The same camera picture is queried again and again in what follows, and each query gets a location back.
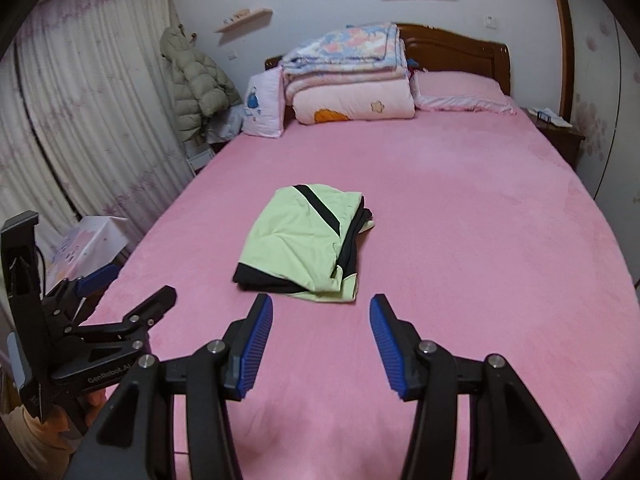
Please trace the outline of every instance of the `metal screw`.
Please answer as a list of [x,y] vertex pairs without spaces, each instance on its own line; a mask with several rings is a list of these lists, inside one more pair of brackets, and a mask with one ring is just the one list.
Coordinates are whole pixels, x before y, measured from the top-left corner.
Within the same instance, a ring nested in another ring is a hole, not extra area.
[[491,354],[487,359],[488,363],[494,368],[502,368],[507,361],[500,354]]
[[214,339],[207,345],[207,350],[212,354],[219,354],[226,348],[225,342],[222,339]]
[[140,368],[150,368],[154,364],[156,364],[156,358],[151,354],[145,354],[138,359],[138,366],[140,366]]
[[423,354],[433,354],[438,349],[438,345],[428,339],[418,343],[418,350]]

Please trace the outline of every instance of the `pillow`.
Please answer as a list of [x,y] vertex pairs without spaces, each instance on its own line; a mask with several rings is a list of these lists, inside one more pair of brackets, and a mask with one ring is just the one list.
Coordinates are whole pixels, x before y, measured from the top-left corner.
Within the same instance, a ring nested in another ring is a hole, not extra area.
[[405,77],[306,88],[293,97],[293,108],[303,124],[411,119],[415,115]]
[[244,96],[242,132],[259,137],[281,136],[284,104],[281,66],[251,76]]
[[428,112],[516,113],[497,81],[467,72],[416,72],[411,92],[415,106]]

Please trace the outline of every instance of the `paper on nightstand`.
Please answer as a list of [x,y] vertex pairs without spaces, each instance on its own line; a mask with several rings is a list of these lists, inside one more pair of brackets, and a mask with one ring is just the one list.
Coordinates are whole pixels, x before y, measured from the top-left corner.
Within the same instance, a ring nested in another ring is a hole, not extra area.
[[529,113],[532,115],[537,115],[538,112],[543,112],[551,117],[551,124],[553,126],[557,126],[558,128],[573,128],[574,126],[571,123],[565,121],[562,117],[556,114],[551,108],[527,108]]

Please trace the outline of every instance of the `blue gripper pad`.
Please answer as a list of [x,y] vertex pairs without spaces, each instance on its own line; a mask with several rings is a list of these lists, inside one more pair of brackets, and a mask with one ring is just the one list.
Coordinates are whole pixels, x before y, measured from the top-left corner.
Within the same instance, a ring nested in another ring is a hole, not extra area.
[[81,278],[76,285],[76,296],[86,298],[94,292],[105,288],[114,281],[120,273],[120,267],[115,264],[105,265],[95,270],[85,278]]
[[415,355],[415,346],[420,341],[417,332],[410,323],[398,320],[384,294],[371,299],[369,320],[391,389],[402,400],[418,399],[425,381]]
[[258,294],[229,351],[225,389],[234,400],[244,399],[254,387],[272,322],[273,302]]

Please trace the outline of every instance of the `wooden headboard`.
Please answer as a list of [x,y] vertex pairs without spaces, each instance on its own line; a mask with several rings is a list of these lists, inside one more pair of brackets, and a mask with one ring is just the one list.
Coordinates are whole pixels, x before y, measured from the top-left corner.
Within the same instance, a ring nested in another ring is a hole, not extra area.
[[[407,59],[427,70],[460,70],[483,75],[500,83],[502,92],[511,95],[511,62],[505,44],[474,40],[440,28],[398,23]],[[280,58],[264,62],[265,70],[274,68]]]

